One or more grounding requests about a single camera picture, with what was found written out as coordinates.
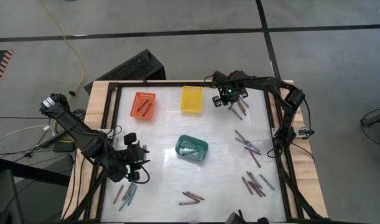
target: yellow cable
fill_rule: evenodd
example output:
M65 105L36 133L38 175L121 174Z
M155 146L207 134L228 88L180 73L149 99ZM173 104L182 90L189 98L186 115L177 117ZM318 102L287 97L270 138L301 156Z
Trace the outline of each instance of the yellow cable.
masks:
M64 34L64 31L61 29L60 27L60 24L57 22L57 20L54 18L54 16L52 15L52 13L50 13L50 11L46 8L45 4L43 3L43 0L39 0L39 3L40 5L46 10L47 14L50 16L50 18L53 19L55 25L58 27L58 29L60 30L61 32L61 35L63 36L64 38L64 41L65 41L65 44L71 48L72 51L75 52L76 54L76 57L78 58L79 62L80 62L80 67L81 67L81 71L82 71L82 75L80 77L80 81L78 82L78 84L76 84L75 88L72 90L72 91L76 91L76 89L82 84L83 82L83 79L85 77L85 67L83 66L83 62L82 62L82 59L80 58L79 56L79 53L70 45L70 43L68 43L67 41L67 38L65 37L65 34ZM67 98L67 101L69 101L71 99L72 95L69 95L68 98ZM57 130L57 122L54 121L54 131L56 132ZM70 141L67 141L67 140L60 140L60 142L75 142L74 140L70 140Z

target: orange basket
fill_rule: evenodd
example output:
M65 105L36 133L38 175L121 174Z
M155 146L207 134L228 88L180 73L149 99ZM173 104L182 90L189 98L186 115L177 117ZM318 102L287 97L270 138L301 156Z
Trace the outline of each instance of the orange basket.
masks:
M136 119L151 120L155 108L155 93L137 92L134 96L130 116Z

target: wooden table frame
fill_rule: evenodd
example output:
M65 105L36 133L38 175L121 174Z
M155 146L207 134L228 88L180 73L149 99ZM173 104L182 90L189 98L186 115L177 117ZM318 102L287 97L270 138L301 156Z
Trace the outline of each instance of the wooden table frame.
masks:
M110 129L115 126L121 88L124 86L182 86L182 85L197 85L197 86L209 86L208 82L203 80L164 80L164 81L122 81L122 82L109 82L109 81L97 81L93 84L93 89L91 91L88 108L86 111L85 123L91 129ZM282 91L282 96L285 97L288 94L287 91ZM264 92L266 100L267 114L269 117L270 127L278 127L280 119L282 119L282 111L280 108L276 107L276 101L271 94ZM295 128L303 128L304 121L300 109L295 115L294 121ZM311 152L310 144L308 140L295 139L294 143ZM77 161L81 162L83 156L78 153ZM315 209L315 211L323 217L327 217L327 211L323 201L320 184L318 181L317 171L315 170L315 165L313 160L309 155L297 149L296 146L291 146L289 151L284 151L280 157L277 158L281 160L284 168L289 173L290 178L294 181L294 184L298 187L302 195L306 198L309 204ZM81 189L74 190L74 197L72 203L75 205L77 203L77 198L79 201L87 193L89 186L95 181L97 173L100 170L96 170L88 161L84 162L83 167L76 166L73 171L76 172L76 176L81 176L82 185ZM78 178L75 179L75 184L77 186L79 182ZM93 196L93 201L85 211L83 212L82 219L84 220L101 220L101 211L103 208L104 201L104 190L106 187L106 181L101 184L98 191ZM68 187L67 196L64 205L64 211L68 207L68 202L72 196L73 181L70 182ZM282 191L282 198L284 203L285 216L287 220L293 218L303 218L303 209L299 202L296 200L291 190L286 186L285 182L280 178L280 188ZM70 206L66 217L72 213L76 206Z

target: black box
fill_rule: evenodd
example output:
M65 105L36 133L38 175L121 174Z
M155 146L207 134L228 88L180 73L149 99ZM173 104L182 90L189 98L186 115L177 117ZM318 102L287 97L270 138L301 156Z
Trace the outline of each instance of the black box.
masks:
M133 58L112 69L105 75L97 78L100 80L166 80L165 68L157 58L145 49ZM84 89L90 95L93 82L87 84Z

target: white cable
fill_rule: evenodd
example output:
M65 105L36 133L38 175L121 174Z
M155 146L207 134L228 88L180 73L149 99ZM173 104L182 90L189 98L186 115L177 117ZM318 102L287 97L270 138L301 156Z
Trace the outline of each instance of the white cable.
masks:
M12 134L19 133L20 131L25 131L25 130L32 129L32 128L44 128L46 126L48 126L48 125L47 124L42 124L42 125L37 125L37 126L23 128L23 129L20 129L20 130L17 130L17 131L13 131L13 132L11 132L11 133L9 133L9 134L1 137L0 140L4 139L4 138L6 138L6 137L8 137L8 136L10 136Z

